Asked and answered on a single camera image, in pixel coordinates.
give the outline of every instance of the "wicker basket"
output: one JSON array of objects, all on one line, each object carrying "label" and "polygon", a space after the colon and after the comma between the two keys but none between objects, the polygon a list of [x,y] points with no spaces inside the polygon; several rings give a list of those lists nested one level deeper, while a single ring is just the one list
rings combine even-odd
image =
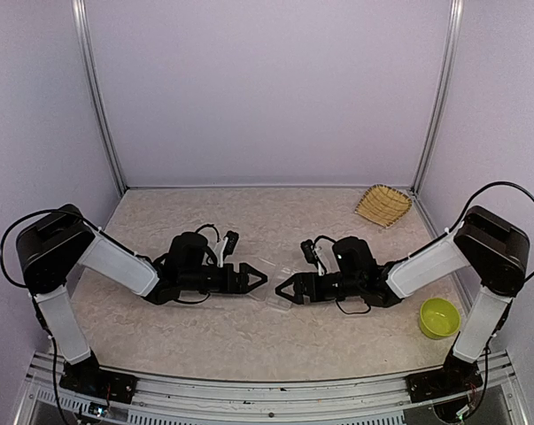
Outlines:
[{"label": "wicker basket", "polygon": [[412,199],[406,194],[383,184],[376,184],[365,192],[355,212],[367,220],[389,228],[408,213],[411,206]]}]

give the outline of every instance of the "beige marbled table surface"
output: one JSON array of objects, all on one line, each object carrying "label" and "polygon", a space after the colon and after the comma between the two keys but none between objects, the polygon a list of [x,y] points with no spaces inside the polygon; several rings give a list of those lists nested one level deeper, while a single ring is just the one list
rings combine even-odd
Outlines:
[{"label": "beige marbled table surface", "polygon": [[[355,214],[362,189],[130,190],[107,231],[156,258],[175,235],[215,223],[240,234],[229,262],[314,271],[300,242],[325,234],[365,238],[379,264],[429,241],[417,211],[383,229]],[[442,297],[461,309],[450,278],[399,305],[346,316],[334,303],[282,312],[248,296],[212,296],[202,305],[151,305],[119,284],[86,271],[74,293],[78,321],[103,365],[171,376],[235,381],[306,381],[361,377],[443,362],[452,338],[432,341],[418,327],[419,309]],[[346,301],[347,310],[362,310]]]}]

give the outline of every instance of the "white wall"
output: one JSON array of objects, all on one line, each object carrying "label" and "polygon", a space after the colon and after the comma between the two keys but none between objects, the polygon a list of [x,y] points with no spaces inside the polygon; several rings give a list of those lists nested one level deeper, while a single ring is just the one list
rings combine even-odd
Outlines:
[{"label": "white wall", "polygon": [[[471,193],[492,180],[534,193],[534,0],[466,1],[453,81],[422,196],[438,228],[452,224]],[[511,189],[479,199],[530,236],[534,207]],[[466,274],[475,295],[477,278]],[[534,417],[534,280],[516,299],[502,342]]]},{"label": "white wall", "polygon": [[[67,202],[103,224],[117,200],[71,2],[0,0],[0,237],[21,215]],[[7,249],[8,266],[20,278],[14,238]],[[0,272],[0,425],[41,341],[27,293]]]},{"label": "white wall", "polygon": [[128,184],[409,185],[450,3],[88,2]]}]

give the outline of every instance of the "green bowl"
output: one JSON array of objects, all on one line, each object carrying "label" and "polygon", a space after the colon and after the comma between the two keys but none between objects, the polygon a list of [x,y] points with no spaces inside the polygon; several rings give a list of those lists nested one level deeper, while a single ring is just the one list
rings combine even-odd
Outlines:
[{"label": "green bowl", "polygon": [[431,298],[420,308],[420,329],[428,338],[452,336],[460,330],[460,325],[460,312],[443,298]]}]

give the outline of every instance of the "bowl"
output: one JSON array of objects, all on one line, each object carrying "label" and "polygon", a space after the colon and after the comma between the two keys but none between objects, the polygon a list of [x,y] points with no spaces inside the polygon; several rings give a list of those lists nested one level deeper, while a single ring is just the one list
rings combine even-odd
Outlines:
[{"label": "bowl", "polygon": [[452,336],[460,330],[460,325],[460,312],[446,299],[431,298],[420,308],[420,329],[428,338]]}]

